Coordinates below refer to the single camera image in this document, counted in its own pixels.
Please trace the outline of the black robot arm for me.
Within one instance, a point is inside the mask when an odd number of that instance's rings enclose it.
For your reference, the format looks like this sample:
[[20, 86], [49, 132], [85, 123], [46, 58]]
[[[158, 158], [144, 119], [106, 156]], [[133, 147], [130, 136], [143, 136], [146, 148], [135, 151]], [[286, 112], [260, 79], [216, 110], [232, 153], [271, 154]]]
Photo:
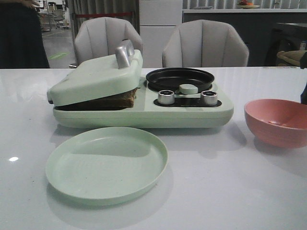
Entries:
[[303, 92], [300, 95], [300, 101], [302, 104], [307, 105], [307, 84], [303, 90]]

